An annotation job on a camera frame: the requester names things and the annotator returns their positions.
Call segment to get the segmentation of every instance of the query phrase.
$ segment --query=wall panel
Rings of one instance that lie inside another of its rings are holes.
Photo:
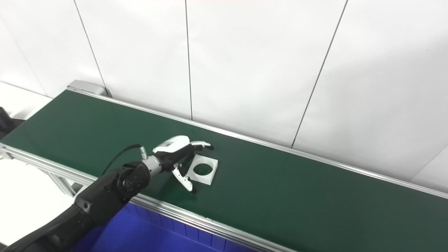
[[[291,146],[343,0],[187,0],[193,119]]]
[[[448,143],[448,2],[349,1],[295,149],[410,180]]]

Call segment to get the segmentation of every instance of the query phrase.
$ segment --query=wall seam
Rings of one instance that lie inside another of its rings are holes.
[[[442,153],[442,151],[444,151],[446,148],[448,147],[448,144],[445,145],[445,147],[443,147],[439,152],[437,152],[437,154],[432,157],[424,166],[423,168],[421,168],[414,176],[412,176],[412,178],[409,180],[409,182],[411,182],[415,177],[417,177],[417,175],[423,171],[438,155],[440,155],[440,153]]]
[[[78,13],[79,20],[81,21],[82,29],[84,30],[84,34],[86,34],[87,42],[89,43],[90,51],[92,52],[93,59],[95,60],[95,64],[98,69],[99,76],[101,77],[101,81],[103,82],[104,89],[106,90],[106,94],[109,95],[109,90],[106,87],[106,83],[104,82],[103,74],[101,74],[101,70],[99,69],[98,61],[96,60],[95,53],[93,52],[93,47],[92,44],[90,43],[89,35],[87,35],[87,30],[86,27],[84,26],[84,21],[82,20],[81,13],[79,12],[78,4],[76,4],[76,0],[73,0],[73,2],[75,3],[76,11]]]
[[[190,40],[188,37],[187,0],[185,0],[185,24],[186,24],[186,29],[187,29],[188,82],[190,84],[190,113],[191,113],[191,120],[193,120],[193,99],[192,99],[192,95],[191,95]]]
[[[299,123],[299,126],[297,128],[296,135],[294,136],[293,143],[291,144],[291,148],[293,148],[294,143],[296,142],[297,135],[299,134],[299,129],[302,126],[303,118],[305,117],[305,114],[306,114],[306,111],[308,109],[308,106],[310,105],[310,101],[311,101],[311,98],[313,97],[314,90],[316,89],[317,82],[319,81],[319,77],[320,77],[320,74],[322,72],[323,65],[325,64],[325,61],[327,60],[328,53],[330,52],[330,49],[332,47],[333,40],[334,40],[334,38],[336,36],[337,29],[339,28],[340,21],[342,20],[342,16],[344,15],[345,7],[347,7],[347,3],[348,2],[349,2],[349,0],[345,1],[345,4],[344,4],[344,7],[343,7],[342,12],[340,14],[339,20],[338,20],[338,22],[336,24],[336,29],[335,29],[335,31],[333,33],[332,39],[330,40],[330,45],[328,46],[327,53],[325,54],[325,57],[323,58],[322,65],[320,66],[320,70],[319,70],[319,73],[317,74],[317,78],[316,78],[316,81],[314,83],[313,89],[311,90],[310,97],[308,99],[308,102],[306,103],[306,107],[305,107],[305,110],[303,111],[302,118],[300,119],[300,123]]]

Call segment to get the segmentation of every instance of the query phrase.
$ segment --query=white wall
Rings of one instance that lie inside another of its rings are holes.
[[[348,1],[323,65],[345,3],[4,0],[0,81],[54,97],[85,80],[120,100],[448,188],[447,2]]]
[[[409,181],[448,144],[448,2],[349,1],[295,149]]]
[[[2,0],[0,17],[45,95],[57,96],[75,79],[103,85],[73,1]]]
[[[290,147],[344,3],[187,1],[193,120]]]

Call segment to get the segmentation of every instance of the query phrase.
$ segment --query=black object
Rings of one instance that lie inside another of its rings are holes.
[[[120,151],[118,154],[115,155],[115,157],[112,158],[112,160],[108,163],[108,165],[106,165],[106,168],[104,168],[103,173],[101,175],[104,175],[106,173],[106,171],[109,169],[109,167],[112,165],[112,163],[119,157],[121,156],[124,152],[130,150],[130,149],[134,149],[134,148],[140,148],[142,145],[141,144],[134,144],[131,146],[128,146],[126,148],[124,148],[122,151]]]
[[[25,120],[10,118],[6,111],[0,107],[0,139],[17,128]]]
[[[2,252],[68,251],[92,228],[108,222],[145,188],[150,179],[143,162],[130,162],[99,177],[79,193],[61,215]]]

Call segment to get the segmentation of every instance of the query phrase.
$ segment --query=robotic hand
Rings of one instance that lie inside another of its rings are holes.
[[[2,252],[68,251],[94,227],[114,217],[132,197],[148,186],[152,177],[164,171],[172,172],[188,191],[196,193],[192,182],[178,162],[195,151],[204,148],[214,149],[211,144],[203,141],[190,142],[187,136],[175,136],[166,140],[153,149],[154,154],[151,156],[146,154],[143,146],[134,147],[140,147],[141,161],[126,163],[103,174],[80,192],[74,204],[61,215]]]

